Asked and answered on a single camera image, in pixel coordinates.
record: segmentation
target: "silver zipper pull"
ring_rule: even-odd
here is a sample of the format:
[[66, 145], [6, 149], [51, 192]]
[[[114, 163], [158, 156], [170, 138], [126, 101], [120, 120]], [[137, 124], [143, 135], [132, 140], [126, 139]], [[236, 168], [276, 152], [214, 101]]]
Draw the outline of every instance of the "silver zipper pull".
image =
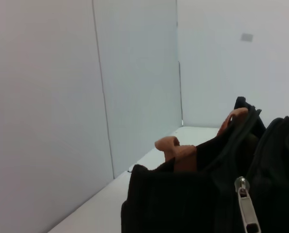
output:
[[261, 233], [256, 212], [249, 196], [249, 182], [244, 177], [235, 180], [235, 189], [238, 195], [238, 202], [241, 209], [241, 218], [246, 233]]

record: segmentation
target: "gray mark on wall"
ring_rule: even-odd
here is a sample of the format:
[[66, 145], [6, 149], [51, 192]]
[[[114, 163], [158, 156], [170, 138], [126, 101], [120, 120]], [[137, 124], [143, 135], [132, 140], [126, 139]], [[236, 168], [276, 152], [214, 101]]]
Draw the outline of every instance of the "gray mark on wall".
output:
[[241, 41], [252, 42], [252, 40], [253, 40], [253, 35], [252, 34], [243, 33], [241, 35]]

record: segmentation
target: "black backpack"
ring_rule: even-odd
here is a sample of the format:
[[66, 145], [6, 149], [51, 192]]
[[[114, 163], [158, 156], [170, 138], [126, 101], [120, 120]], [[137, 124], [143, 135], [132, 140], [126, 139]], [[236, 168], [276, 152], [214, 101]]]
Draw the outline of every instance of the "black backpack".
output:
[[241, 107], [244, 123], [196, 147], [197, 172], [174, 172], [175, 159], [134, 167], [122, 233], [289, 232], [289, 117], [265, 129], [260, 110]]

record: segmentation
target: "wall seam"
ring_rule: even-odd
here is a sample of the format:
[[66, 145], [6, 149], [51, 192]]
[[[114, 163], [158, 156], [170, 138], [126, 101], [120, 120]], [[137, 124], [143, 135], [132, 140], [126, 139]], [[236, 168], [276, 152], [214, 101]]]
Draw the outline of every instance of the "wall seam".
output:
[[[176, 25], [177, 25], [177, 54], [179, 60], [179, 37], [178, 37], [178, 0], [176, 0]], [[179, 65], [179, 88], [180, 88], [180, 107], [181, 107], [181, 126], [184, 125], [183, 123], [183, 109], [182, 109], [182, 89], [181, 89], [181, 64], [178, 61]]]
[[98, 61], [99, 61], [99, 69], [100, 69], [100, 77], [101, 77], [101, 87], [102, 87], [102, 94], [103, 94], [103, 97], [104, 97], [104, 106], [105, 106], [105, 113], [106, 113], [107, 134], [108, 134], [108, 142], [109, 142], [111, 165], [112, 165], [112, 176], [113, 176], [113, 179], [115, 179], [113, 158], [112, 158], [112, 150], [111, 150], [111, 140], [110, 140], [110, 133], [109, 133], [109, 123], [108, 123], [108, 115], [107, 115], [106, 96], [105, 96], [105, 90], [104, 90], [104, 81], [103, 81], [103, 77], [102, 77], [101, 60], [100, 60], [100, 52], [99, 52], [99, 42], [98, 42], [98, 36], [97, 36], [97, 25], [96, 25], [96, 17], [95, 17], [94, 0], [92, 0], [92, 9], [93, 9], [95, 36], [96, 36], [96, 42], [97, 42], [97, 53], [98, 53]]

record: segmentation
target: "white backdrop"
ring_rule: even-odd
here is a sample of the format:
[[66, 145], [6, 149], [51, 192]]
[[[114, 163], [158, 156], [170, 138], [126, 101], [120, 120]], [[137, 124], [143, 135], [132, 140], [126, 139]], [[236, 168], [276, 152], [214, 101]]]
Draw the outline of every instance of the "white backdrop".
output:
[[178, 0], [178, 43], [184, 125], [219, 127], [237, 96], [289, 115], [289, 0]]
[[181, 126], [176, 0], [94, 0], [115, 176]]
[[44, 233], [113, 179], [91, 0], [0, 0], [0, 233]]

